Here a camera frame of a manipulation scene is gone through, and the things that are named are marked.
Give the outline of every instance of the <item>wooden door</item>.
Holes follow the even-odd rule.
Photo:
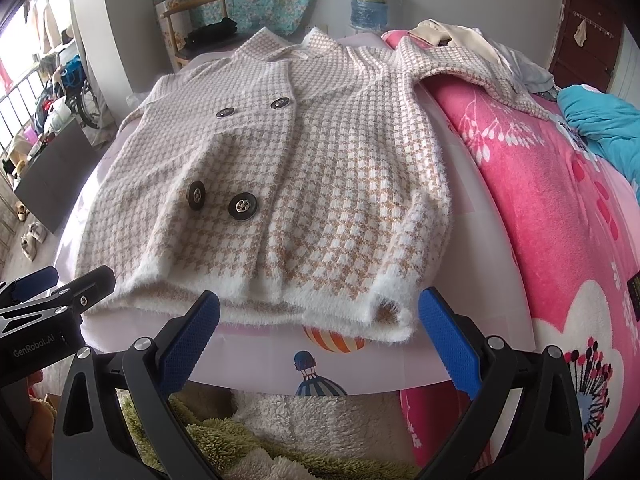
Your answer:
[[[586,40],[578,46],[574,34],[586,22]],[[564,13],[551,62],[556,85],[587,83],[606,92],[616,66],[623,22],[609,0],[564,0]]]

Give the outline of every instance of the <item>shoe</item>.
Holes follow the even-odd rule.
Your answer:
[[[15,213],[18,215],[18,220],[20,222],[24,222],[27,219],[27,215],[29,214],[29,210],[25,208],[22,202],[15,203]]]
[[[25,233],[20,239],[20,246],[22,247],[22,254],[32,262],[38,252],[36,248],[36,239],[31,233]]]
[[[34,222],[29,225],[29,232],[31,233],[31,235],[33,235],[36,241],[40,243],[43,243],[43,241],[47,237],[47,230],[40,222]]]

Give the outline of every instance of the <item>black bag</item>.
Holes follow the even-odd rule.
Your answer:
[[[187,35],[184,46],[197,50],[204,46],[211,46],[230,38],[238,31],[238,24],[230,18],[222,18],[220,22],[210,23],[197,28]]]

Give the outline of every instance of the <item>wheelchair wheel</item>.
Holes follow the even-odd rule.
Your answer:
[[[82,89],[76,98],[76,107],[78,108],[78,115],[80,115],[84,124],[94,130],[98,130],[98,120],[100,120],[100,108],[98,108],[98,101],[95,98],[94,91],[89,86],[89,81],[84,80]]]

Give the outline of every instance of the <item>black button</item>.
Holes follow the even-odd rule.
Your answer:
[[[204,184],[199,180],[194,180],[189,184],[187,190],[187,202],[189,207],[194,211],[199,211],[204,206],[204,199],[207,197],[207,191],[204,189]]]
[[[222,110],[220,110],[216,114],[216,117],[219,118],[219,119],[222,119],[223,117],[229,117],[229,115],[231,115],[235,111],[236,111],[236,109],[231,107],[231,106],[229,108],[222,108]]]
[[[288,97],[281,97],[280,99],[276,99],[273,103],[271,103],[271,108],[273,108],[274,110],[277,110],[278,108],[284,108],[285,106],[289,105],[290,102],[291,99],[289,99]]]
[[[258,211],[258,199],[251,193],[240,193],[229,202],[229,214],[236,220],[248,220]]]

